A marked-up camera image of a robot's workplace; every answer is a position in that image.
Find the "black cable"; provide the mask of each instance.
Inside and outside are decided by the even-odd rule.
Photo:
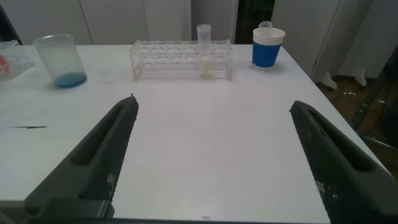
[[[386,113],[388,96],[390,95],[390,90],[391,90],[391,87],[393,86],[394,82],[395,81],[391,81],[390,85],[387,87],[387,92],[386,92],[386,95],[384,97],[383,109],[381,110],[381,113],[380,113],[379,117],[374,122],[373,126],[371,128],[369,128],[369,130],[365,131],[363,134],[369,134],[371,131],[373,131],[373,129],[376,127],[376,125],[380,122],[380,119],[382,118],[384,113]]]

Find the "glass beaker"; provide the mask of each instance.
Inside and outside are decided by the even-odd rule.
[[[70,88],[86,82],[86,72],[72,35],[41,37],[34,40],[33,45],[57,87]]]

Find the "blue and white cup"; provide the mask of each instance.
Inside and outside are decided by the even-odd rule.
[[[271,22],[260,23],[259,28],[253,30],[253,65],[259,68],[273,66],[284,37],[285,32],[272,28]]]

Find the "blue liquid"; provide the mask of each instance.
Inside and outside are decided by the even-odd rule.
[[[57,79],[55,79],[54,84],[59,88],[71,88],[86,82],[87,76],[84,72],[71,72],[66,73]]]

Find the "red object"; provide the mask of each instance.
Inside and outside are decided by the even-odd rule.
[[[8,64],[7,59],[3,55],[0,55],[0,67],[1,70],[4,70],[6,73],[10,72],[10,65]]]

